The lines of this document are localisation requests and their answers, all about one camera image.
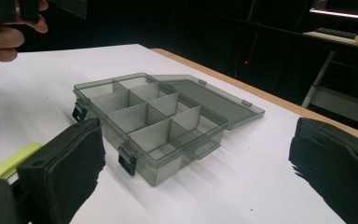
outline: table surface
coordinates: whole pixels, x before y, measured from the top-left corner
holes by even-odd
[[[296,175],[288,155],[300,116],[358,131],[162,49],[29,52],[0,63],[0,161],[31,142],[46,144],[75,123],[75,84],[138,72],[189,74],[266,114],[225,131],[220,148],[154,188],[139,175],[130,177],[104,141],[107,166],[72,223],[343,223]]]

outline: translucent gray lid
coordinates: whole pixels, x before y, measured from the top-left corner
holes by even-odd
[[[265,110],[216,88],[190,75],[153,75],[183,95],[210,108],[228,119],[227,130],[233,130],[254,119],[263,117]]]

